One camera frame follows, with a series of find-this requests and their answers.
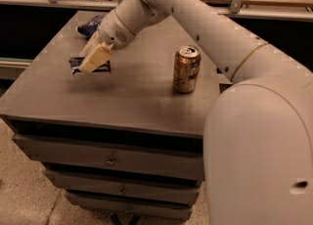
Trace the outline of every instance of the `soda can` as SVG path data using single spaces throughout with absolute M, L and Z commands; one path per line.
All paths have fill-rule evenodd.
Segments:
M 175 55 L 173 88 L 181 93 L 195 90 L 200 69 L 201 54 L 193 45 L 182 46 Z

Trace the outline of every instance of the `dresser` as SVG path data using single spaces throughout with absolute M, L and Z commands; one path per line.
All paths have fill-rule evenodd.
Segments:
M 195 91 L 172 90 L 175 52 L 196 43 L 169 17 L 114 51 L 111 73 L 73 76 L 68 60 L 87 42 L 76 28 L 105 14 L 78 11 L 0 98 L 0 116 L 71 203 L 188 220 L 216 67 L 201 50 Z

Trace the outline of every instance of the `speckled floor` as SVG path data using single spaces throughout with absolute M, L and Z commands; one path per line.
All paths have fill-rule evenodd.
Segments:
M 112 225 L 115 212 L 83 209 L 65 198 L 11 140 L 13 132 L 0 119 L 0 225 Z M 132 214 L 117 213 L 122 224 Z M 138 225 L 207 225 L 204 185 L 188 221 L 141 216 Z

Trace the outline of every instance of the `gray drawer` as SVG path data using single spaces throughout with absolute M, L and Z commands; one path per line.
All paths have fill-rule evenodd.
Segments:
M 32 160 L 203 180 L 201 154 L 61 138 L 14 135 Z
M 199 189 L 176 184 L 144 180 L 74 173 L 47 169 L 45 175 L 58 188 L 93 192 L 120 197 L 138 198 L 192 206 L 199 195 Z
M 100 197 L 92 194 L 66 193 L 66 197 L 72 204 L 82 207 L 128 212 L 137 215 L 188 220 L 192 213 L 192 209 L 189 207 L 168 203 L 130 201 L 127 199 Z

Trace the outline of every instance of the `can lid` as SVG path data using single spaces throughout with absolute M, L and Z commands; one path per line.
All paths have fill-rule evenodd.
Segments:
M 197 57 L 199 55 L 199 50 L 198 48 L 196 48 L 195 46 L 192 45 L 186 45 L 186 46 L 182 46 L 179 49 L 179 54 L 182 57 L 186 57 L 186 58 L 194 58 Z

